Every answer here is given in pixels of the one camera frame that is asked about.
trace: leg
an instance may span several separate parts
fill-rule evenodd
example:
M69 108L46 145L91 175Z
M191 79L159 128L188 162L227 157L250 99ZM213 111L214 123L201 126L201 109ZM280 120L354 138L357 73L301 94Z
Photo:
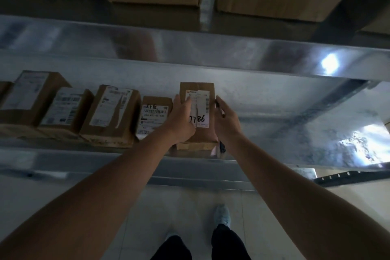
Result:
M158 248L151 260L192 260L192 256L180 236L173 235Z
M241 238L230 229L229 209L225 205L217 207L214 221L217 227L211 238L212 260L250 260Z

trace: person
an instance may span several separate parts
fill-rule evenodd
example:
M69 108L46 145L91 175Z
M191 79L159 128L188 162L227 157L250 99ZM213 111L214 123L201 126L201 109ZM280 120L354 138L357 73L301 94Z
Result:
M295 173L248 140L236 113L217 97L215 132L306 259L390 259L390 233L345 200ZM176 95L163 125L48 203L0 243L1 259L99 259L168 149L188 140L191 99ZM249 259L217 209L213 259ZM153 256L191 259L173 235Z

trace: sneaker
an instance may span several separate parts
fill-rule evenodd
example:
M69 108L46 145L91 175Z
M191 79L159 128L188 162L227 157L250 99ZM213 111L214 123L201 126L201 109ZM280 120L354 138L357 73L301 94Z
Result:
M226 205L219 205L215 209L214 213L214 223L215 227L217 227L219 224L226 225L228 228L230 228L230 212Z
M170 238L171 236L175 236L175 235L177 235L178 237L180 237L176 232L174 232L174 231L169 231L169 232L167 233L167 236L165 237L165 241L167 241L168 238Z

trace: hand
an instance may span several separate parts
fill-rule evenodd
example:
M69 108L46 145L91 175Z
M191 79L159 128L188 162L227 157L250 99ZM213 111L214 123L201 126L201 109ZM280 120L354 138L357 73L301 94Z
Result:
M169 114L167 120L161 126L168 131L172 136L173 144L185 142L195 134L195 127L188 120L191 113L191 98L181 104L180 96L176 95L173 100L173 109Z
M240 120L238 120L237 114L217 96L217 102L219 108L215 109L215 133L222 143L226 144L228 139L233 136L241 135Z

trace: pants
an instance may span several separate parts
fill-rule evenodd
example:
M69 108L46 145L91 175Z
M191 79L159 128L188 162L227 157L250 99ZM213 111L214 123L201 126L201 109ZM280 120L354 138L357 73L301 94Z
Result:
M230 228L219 224L211 238L212 260L250 260L239 236ZM178 235L171 236L157 250L151 260L192 260L191 252Z

